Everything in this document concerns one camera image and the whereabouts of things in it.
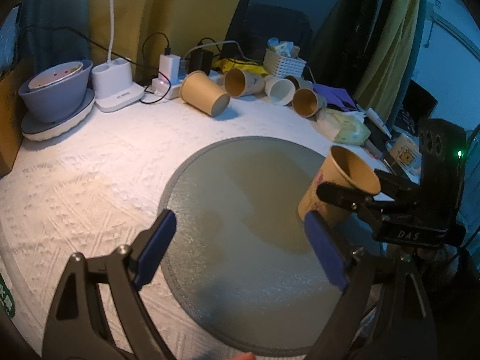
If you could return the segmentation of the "operator hand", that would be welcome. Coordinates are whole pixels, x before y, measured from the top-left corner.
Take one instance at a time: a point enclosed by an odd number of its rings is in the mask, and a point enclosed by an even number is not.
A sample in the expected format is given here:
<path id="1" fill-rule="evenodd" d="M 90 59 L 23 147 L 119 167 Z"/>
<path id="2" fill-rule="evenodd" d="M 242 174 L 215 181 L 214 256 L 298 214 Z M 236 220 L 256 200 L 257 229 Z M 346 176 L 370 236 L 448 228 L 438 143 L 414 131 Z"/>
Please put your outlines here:
<path id="1" fill-rule="evenodd" d="M 253 353 L 241 353 L 230 360 L 256 360 L 256 356 Z"/>

